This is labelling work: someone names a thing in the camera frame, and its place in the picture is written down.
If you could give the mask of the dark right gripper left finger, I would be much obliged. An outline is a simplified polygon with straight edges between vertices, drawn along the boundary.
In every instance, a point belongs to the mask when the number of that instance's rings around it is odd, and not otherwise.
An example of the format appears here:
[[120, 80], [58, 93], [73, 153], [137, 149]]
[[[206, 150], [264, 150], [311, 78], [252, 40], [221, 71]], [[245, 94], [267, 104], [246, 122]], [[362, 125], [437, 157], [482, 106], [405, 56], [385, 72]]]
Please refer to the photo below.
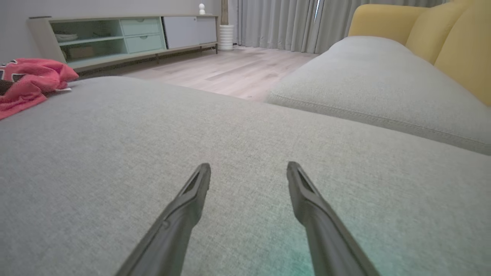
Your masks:
[[118, 276], [179, 276], [193, 227], [201, 219], [211, 167], [200, 164], [139, 241]]

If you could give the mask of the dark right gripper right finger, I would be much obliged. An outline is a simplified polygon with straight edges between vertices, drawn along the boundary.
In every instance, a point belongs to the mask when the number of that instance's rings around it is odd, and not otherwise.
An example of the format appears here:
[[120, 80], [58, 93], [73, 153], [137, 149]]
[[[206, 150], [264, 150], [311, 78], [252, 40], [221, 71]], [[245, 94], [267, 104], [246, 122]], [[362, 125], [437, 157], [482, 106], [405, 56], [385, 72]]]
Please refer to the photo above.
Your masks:
[[306, 230], [315, 275], [379, 275], [361, 246], [297, 162], [288, 163], [287, 179], [293, 213]]

